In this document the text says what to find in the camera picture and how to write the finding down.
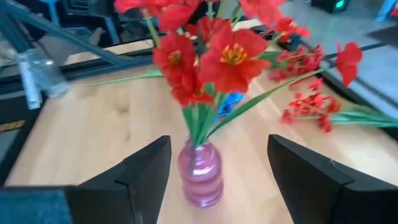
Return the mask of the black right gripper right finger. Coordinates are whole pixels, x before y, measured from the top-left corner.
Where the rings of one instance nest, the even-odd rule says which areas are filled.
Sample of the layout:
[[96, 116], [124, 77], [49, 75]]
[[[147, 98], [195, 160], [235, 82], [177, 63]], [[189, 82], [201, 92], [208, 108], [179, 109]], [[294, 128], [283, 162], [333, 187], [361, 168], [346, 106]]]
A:
[[398, 186], [277, 134], [267, 155], [294, 224], [398, 224]]

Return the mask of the green plant stems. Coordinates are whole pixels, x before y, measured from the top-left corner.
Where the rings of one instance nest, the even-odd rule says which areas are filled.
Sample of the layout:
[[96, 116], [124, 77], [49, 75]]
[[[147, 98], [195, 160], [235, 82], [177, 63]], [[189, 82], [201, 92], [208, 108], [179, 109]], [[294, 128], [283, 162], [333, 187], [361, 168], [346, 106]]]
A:
[[233, 112], [234, 107], [244, 98], [242, 93], [230, 93], [218, 108], [219, 116], [228, 116]]

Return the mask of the black device with green light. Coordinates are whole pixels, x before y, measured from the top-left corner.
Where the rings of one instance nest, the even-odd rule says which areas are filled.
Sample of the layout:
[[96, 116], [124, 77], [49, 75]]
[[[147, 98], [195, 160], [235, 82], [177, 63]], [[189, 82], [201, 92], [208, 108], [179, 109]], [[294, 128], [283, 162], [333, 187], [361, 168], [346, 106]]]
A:
[[334, 14], [345, 11], [350, 1], [351, 0], [311, 0], [311, 6]]

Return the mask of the red poppy flower bunch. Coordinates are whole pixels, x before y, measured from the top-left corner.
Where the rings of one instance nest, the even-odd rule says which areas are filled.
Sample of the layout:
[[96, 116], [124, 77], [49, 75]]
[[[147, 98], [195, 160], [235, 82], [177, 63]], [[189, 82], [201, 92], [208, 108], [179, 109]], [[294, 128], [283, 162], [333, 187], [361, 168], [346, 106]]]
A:
[[[153, 63], [182, 107], [188, 136], [200, 146], [218, 129], [220, 105], [230, 93], [245, 93], [263, 71], [271, 70], [279, 52], [249, 28], [238, 28], [239, 16], [224, 19], [213, 4], [225, 0], [115, 0], [126, 15], [141, 11], [154, 41]], [[321, 71], [288, 78], [293, 85]]]

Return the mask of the clear glass vase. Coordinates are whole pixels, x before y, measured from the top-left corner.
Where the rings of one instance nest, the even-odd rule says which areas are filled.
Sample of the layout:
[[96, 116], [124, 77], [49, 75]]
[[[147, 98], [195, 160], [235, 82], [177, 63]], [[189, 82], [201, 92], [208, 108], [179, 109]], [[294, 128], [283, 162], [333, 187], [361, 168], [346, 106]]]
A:
[[69, 85], [52, 59], [38, 49], [30, 49], [17, 55], [27, 107], [30, 110], [42, 106], [41, 92], [48, 97], [60, 97], [69, 91]]

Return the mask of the dark floor mat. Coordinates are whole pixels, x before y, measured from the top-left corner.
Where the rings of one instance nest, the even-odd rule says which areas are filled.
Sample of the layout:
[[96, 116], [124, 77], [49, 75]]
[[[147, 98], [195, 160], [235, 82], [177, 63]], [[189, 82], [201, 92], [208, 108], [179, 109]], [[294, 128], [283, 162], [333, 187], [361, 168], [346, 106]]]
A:
[[376, 30], [368, 33], [367, 36], [398, 49], [398, 26]]

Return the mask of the pink ribbed glass vase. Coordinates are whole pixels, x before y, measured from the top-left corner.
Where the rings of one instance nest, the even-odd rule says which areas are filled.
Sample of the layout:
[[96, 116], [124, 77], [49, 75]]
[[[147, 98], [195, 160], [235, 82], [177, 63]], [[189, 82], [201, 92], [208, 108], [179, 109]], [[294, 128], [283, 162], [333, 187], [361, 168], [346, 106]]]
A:
[[223, 196], [223, 163], [214, 144], [195, 147], [190, 138], [178, 155], [178, 170], [185, 198], [197, 207], [211, 207]]

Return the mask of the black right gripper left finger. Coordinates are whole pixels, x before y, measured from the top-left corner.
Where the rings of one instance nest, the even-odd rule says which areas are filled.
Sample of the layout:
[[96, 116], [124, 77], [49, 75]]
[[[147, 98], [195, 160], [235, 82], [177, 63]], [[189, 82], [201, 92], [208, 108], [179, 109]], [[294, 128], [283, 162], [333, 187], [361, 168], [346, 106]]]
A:
[[70, 187], [73, 224], [157, 224], [170, 174], [170, 136], [161, 136], [119, 164]]

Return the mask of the red small-blossom flower sprig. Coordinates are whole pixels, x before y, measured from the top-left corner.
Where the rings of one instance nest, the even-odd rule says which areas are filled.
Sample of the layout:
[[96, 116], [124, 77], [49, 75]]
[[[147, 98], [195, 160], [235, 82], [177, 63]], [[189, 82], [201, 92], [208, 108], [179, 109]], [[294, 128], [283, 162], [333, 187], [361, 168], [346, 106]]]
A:
[[294, 101], [283, 111], [281, 122], [292, 124], [296, 120], [316, 121], [325, 133], [333, 126], [354, 124], [377, 128], [398, 128], [398, 118], [391, 118], [382, 112], [352, 101], [322, 93], [323, 80], [315, 79], [309, 86], [309, 94], [296, 92]]
[[268, 77], [274, 82], [295, 78], [319, 69], [324, 53], [320, 45], [315, 48], [300, 45], [295, 52], [279, 52]]

